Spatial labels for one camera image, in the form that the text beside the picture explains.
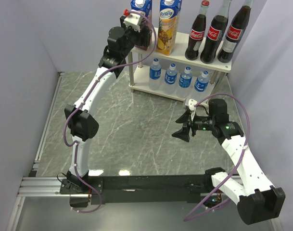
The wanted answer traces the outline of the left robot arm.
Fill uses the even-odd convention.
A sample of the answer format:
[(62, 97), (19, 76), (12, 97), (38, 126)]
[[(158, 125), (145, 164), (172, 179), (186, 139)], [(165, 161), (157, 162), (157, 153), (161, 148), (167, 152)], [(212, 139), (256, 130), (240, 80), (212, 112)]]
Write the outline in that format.
[(130, 10), (120, 17), (120, 26), (109, 30), (107, 45), (103, 50), (95, 76), (82, 96), (64, 109), (65, 129), (70, 130), (72, 143), (63, 139), (68, 147), (73, 148), (71, 166), (66, 174), (66, 182), (77, 193), (94, 189), (88, 182), (88, 155), (91, 139), (97, 134), (99, 124), (93, 117), (99, 102), (109, 87), (117, 80), (124, 67), (134, 65), (126, 57), (135, 46), (149, 47), (154, 26), (142, 13)]

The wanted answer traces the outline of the black base crossbar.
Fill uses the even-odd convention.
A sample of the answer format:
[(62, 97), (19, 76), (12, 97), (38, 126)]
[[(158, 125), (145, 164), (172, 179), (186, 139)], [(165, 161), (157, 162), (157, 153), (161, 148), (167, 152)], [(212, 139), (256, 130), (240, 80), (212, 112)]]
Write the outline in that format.
[(61, 195), (70, 195), (74, 207), (107, 203), (187, 202), (198, 203), (213, 190), (205, 175), (89, 176), (86, 182), (76, 177), (63, 179)]

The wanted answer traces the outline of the cola glass bottle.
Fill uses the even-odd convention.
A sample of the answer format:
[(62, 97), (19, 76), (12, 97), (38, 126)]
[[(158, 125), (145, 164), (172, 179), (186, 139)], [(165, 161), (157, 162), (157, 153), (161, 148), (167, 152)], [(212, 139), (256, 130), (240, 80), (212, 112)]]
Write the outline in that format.
[(226, 33), (223, 45), (218, 53), (217, 59), (222, 63), (232, 60), (235, 49), (240, 43), (248, 26), (253, 0), (246, 0), (240, 10), (236, 13)]
[(204, 49), (200, 57), (201, 61), (205, 64), (210, 64), (215, 59), (216, 52), (228, 25), (230, 4), (231, 0), (223, 1), (208, 29)]
[(209, 7), (209, 1), (203, 0), (197, 17), (195, 18), (190, 33), (188, 46), (185, 51), (185, 57), (188, 60), (196, 60), (199, 56), (199, 48), (204, 39), (206, 29), (206, 13)]

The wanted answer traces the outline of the white two-tier wooden shelf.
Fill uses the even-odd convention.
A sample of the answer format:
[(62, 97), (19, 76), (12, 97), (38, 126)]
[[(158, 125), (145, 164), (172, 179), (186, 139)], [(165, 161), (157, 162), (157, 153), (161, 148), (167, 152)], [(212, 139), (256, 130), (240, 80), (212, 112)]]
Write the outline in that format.
[[(199, 93), (199, 100), (201, 100), (213, 94), (217, 90), (221, 81), (223, 80), (223, 76), (231, 71), (232, 61), (229, 61), (228, 63), (222, 63), (218, 59), (215, 59), (212, 63), (205, 64), (201, 62), (200, 59), (194, 61), (186, 59), (184, 52), (187, 48), (188, 38), (188, 34), (178, 32), (176, 35), (175, 48), (172, 50), (169, 56), (154, 51), (152, 53), (152, 57), (159, 59), (160, 65), (162, 67), (161, 79), (165, 77), (166, 68), (168, 68), (171, 63), (175, 63), (177, 65), (177, 70), (179, 73), (181, 73), (185, 67), (191, 67), (193, 71), (193, 78), (191, 81), (190, 92), (193, 92), (194, 90), (194, 83), (197, 76), (199, 75), (198, 71), (210, 70), (210, 82), (206, 90)], [(136, 68), (133, 66), (129, 67), (129, 87), (132, 90), (138, 90), (173, 100), (183, 101), (182, 98), (177, 96), (176, 92), (173, 92), (170, 95), (164, 93), (163, 85), (161, 85), (158, 90), (152, 90), (149, 88), (149, 63), (144, 65), (141, 59), (144, 55), (149, 54), (153, 47), (154, 43), (152, 43), (146, 51), (135, 47), (129, 53), (128, 58), (130, 63), (133, 62), (132, 55), (134, 52), (138, 54), (139, 60)]]

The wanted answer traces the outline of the grape juice carton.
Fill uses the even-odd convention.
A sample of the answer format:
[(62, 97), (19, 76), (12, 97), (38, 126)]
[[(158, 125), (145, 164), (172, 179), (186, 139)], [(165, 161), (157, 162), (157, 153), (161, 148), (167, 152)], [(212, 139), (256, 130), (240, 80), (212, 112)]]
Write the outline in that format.
[(148, 18), (148, 21), (144, 18), (142, 19), (140, 27), (148, 26), (152, 29), (152, 1), (151, 0), (132, 0), (130, 2), (131, 9), (136, 10)]

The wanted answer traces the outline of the aluminium frame rail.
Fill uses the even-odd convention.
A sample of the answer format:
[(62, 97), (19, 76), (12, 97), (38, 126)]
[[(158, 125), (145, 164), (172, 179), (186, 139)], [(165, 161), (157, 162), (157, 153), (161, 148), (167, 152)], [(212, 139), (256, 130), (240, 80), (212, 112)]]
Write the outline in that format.
[[(69, 197), (71, 199), (70, 195), (61, 195), (60, 194), (60, 187), (63, 179), (66, 179), (66, 177), (36, 177), (35, 174), (38, 170), (38, 165), (40, 164), (42, 153), (44, 149), (44, 144), (46, 143), (47, 135), (49, 126), (51, 125), (52, 117), (49, 116), (47, 119), (47, 123), (45, 125), (45, 130), (43, 132), (43, 135), (41, 137), (40, 145), (38, 147), (38, 152), (36, 155), (36, 159), (33, 164), (33, 168), (29, 174), (28, 177), (24, 177), (22, 179), (18, 194), (17, 194), (17, 202), (16, 206), (17, 209), (13, 212), (8, 230), (14, 231), (17, 228), (18, 225), (18, 219), (20, 217), (20, 211), (22, 209), (24, 199), (27, 197), (57, 197), (57, 196), (63, 196), (63, 197)], [(216, 167), (207, 170), (203, 175), (210, 178), (211, 186), (213, 186), (213, 183), (219, 184), (223, 179), (228, 175), (227, 172), (225, 172), (222, 168)], [(94, 176), (104, 176), (103, 174), (96, 174)]]

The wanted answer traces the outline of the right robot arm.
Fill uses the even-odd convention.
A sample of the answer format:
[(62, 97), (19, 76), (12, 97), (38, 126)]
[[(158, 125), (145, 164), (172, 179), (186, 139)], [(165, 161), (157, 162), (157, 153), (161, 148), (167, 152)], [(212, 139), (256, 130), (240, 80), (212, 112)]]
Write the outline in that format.
[(189, 99), (184, 104), (185, 113), (176, 120), (182, 124), (182, 128), (172, 137), (189, 142), (196, 131), (210, 131), (234, 164), (230, 173), (221, 168), (205, 172), (204, 188), (211, 194), (221, 191), (227, 196), (225, 201), (209, 205), (208, 210), (219, 209), (232, 201), (247, 225), (277, 218), (286, 197), (285, 192), (281, 187), (276, 188), (260, 168), (248, 146), (247, 135), (238, 123), (230, 121), (226, 101), (211, 99), (208, 116), (197, 115), (199, 103), (196, 100)]

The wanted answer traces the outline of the water bottle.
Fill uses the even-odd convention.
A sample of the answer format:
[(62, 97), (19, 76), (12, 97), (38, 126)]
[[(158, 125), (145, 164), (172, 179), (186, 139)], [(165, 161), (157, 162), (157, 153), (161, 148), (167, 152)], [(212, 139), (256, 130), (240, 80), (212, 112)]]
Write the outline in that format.
[(185, 67), (184, 71), (180, 74), (178, 87), (177, 87), (177, 96), (181, 99), (185, 99), (190, 91), (192, 80), (192, 72), (189, 66)]
[(178, 71), (176, 69), (176, 65), (171, 64), (166, 70), (164, 77), (163, 91), (165, 94), (170, 95), (175, 91), (177, 75)]
[(197, 77), (192, 92), (191, 98), (200, 101), (203, 97), (203, 92), (207, 89), (209, 83), (209, 72), (204, 70), (201, 74)]
[(153, 63), (149, 69), (149, 88), (151, 90), (158, 90), (161, 84), (161, 65), (159, 59), (154, 58)]

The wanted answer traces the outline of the pineapple juice carton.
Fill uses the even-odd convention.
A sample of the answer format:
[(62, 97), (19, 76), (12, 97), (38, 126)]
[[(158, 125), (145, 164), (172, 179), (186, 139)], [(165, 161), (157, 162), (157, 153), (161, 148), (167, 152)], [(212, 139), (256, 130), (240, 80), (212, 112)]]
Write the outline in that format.
[(181, 0), (161, 0), (156, 51), (169, 56), (175, 46)]

